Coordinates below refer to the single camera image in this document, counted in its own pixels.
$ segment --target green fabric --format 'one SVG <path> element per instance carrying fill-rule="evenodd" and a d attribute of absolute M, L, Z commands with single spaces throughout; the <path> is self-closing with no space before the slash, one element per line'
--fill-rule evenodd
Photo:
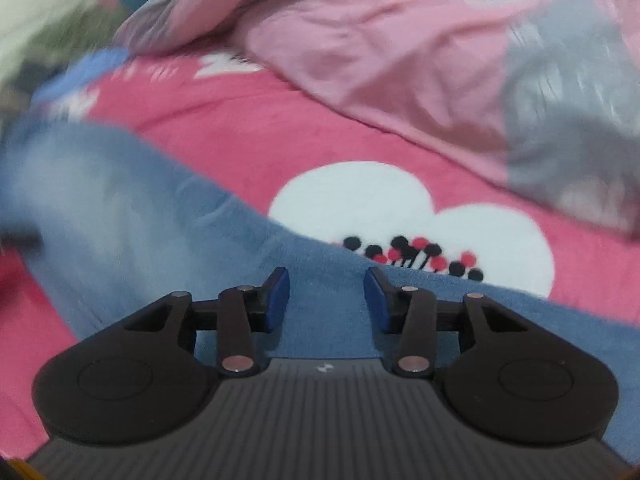
<path fill-rule="evenodd" d="M 31 38 L 25 60 L 69 64 L 84 54 L 109 46 L 117 28 L 127 19 L 123 9 L 81 7 L 49 23 Z"/>

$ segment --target bed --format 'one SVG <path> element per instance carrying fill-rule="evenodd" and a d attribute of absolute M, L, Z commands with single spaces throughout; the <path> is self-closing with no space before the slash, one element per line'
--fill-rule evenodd
<path fill-rule="evenodd" d="M 310 98 L 234 46 L 209 41 L 178 54 L 114 56 L 106 65 L 104 57 L 89 58 L 84 78 L 70 70 L 36 94 L 37 112 L 126 128 L 271 221 L 373 263 L 640 324 L 640 246 L 625 235 L 578 223 L 415 139 L 338 114 L 318 101 L 321 93 Z M 286 72 L 275 58 L 270 65 Z M 0 392 L 2 420 L 10 421 L 0 451 L 27 456 L 46 438 L 31 380 L 78 331 L 69 330 L 17 254 L 0 258 L 0 374 L 15 378 Z M 635 373 L 629 368 L 629 377 Z"/>

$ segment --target black dot pattern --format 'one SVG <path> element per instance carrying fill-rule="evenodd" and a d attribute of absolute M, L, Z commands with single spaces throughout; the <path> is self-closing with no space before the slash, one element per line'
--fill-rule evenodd
<path fill-rule="evenodd" d="M 362 241 L 357 236 L 347 236 L 342 241 L 342 246 L 350 251 L 357 251 L 362 247 Z"/>
<path fill-rule="evenodd" d="M 352 252 L 355 252 L 362 248 L 362 239 L 356 235 L 347 236 L 342 240 L 342 246 Z M 406 237 L 401 235 L 395 236 L 391 240 L 390 246 L 400 253 L 400 260 L 388 260 L 388 263 L 395 265 L 397 262 L 403 267 L 411 267 L 412 269 L 425 269 L 428 262 L 431 261 L 431 258 L 440 256 L 443 253 L 441 245 L 435 243 L 427 244 L 422 251 L 420 251 L 413 247 Z M 426 259 L 420 256 L 420 252 L 424 252 Z M 376 256 L 385 256 L 385 250 L 379 245 L 371 244 L 364 249 L 364 255 L 369 260 L 372 260 Z M 465 267 L 460 260 L 453 260 L 449 263 L 447 270 L 449 271 L 450 276 L 455 276 L 457 278 L 466 277 L 474 282 L 484 281 L 484 272 L 482 272 L 482 269 L 479 269 L 479 267 L 469 269 L 468 267 Z"/>
<path fill-rule="evenodd" d="M 403 236 L 397 236 L 393 240 L 391 240 L 391 246 L 394 249 L 398 249 L 398 251 L 402 252 L 403 249 L 409 246 L 409 240 L 407 240 Z"/>
<path fill-rule="evenodd" d="M 449 264 L 449 274 L 451 276 L 456 276 L 457 278 L 462 278 L 465 275 L 466 267 L 461 262 L 451 262 Z"/>
<path fill-rule="evenodd" d="M 440 256 L 442 254 L 442 247 L 438 244 L 427 244 L 423 251 L 424 254 L 433 258 L 434 256 Z"/>
<path fill-rule="evenodd" d="M 369 259 L 372 259 L 374 256 L 378 256 L 379 254 L 382 254 L 382 247 L 379 245 L 369 245 L 364 249 L 364 255 Z"/>
<path fill-rule="evenodd" d="M 480 269 L 474 268 L 469 271 L 467 277 L 474 282 L 481 282 L 484 280 L 484 272 Z"/>

